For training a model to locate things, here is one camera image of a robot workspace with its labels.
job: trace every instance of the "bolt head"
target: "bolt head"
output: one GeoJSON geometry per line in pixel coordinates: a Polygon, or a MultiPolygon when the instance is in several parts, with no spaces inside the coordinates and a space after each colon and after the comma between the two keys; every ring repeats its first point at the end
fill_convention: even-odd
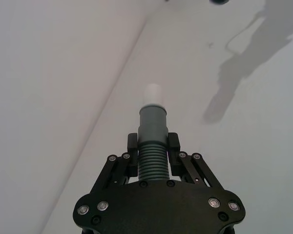
{"type": "Polygon", "coordinates": [[[201,158],[201,156],[200,156],[200,155],[198,155],[198,154],[195,154],[195,155],[193,155],[193,158],[194,158],[194,159],[200,159],[200,158],[201,158]]]}
{"type": "Polygon", "coordinates": [[[106,201],[99,202],[97,206],[99,211],[105,211],[108,208],[108,203],[106,201]]]}
{"type": "Polygon", "coordinates": [[[88,206],[81,206],[78,208],[77,213],[79,215],[85,215],[86,213],[88,213],[89,211],[89,207],[88,206]]]}
{"type": "Polygon", "coordinates": [[[116,160],[116,157],[115,157],[115,156],[110,156],[110,157],[108,158],[108,160],[110,160],[110,161],[115,161],[115,160],[116,160]]]}
{"type": "Polygon", "coordinates": [[[229,202],[228,205],[230,209],[232,209],[233,211],[238,211],[240,209],[239,205],[235,202],[229,202]]]}
{"type": "Polygon", "coordinates": [[[209,199],[209,205],[213,208],[218,208],[220,206],[220,202],[218,199],[212,197],[209,199]]]}
{"type": "Polygon", "coordinates": [[[186,157],[185,153],[179,153],[179,157],[186,157]]]}

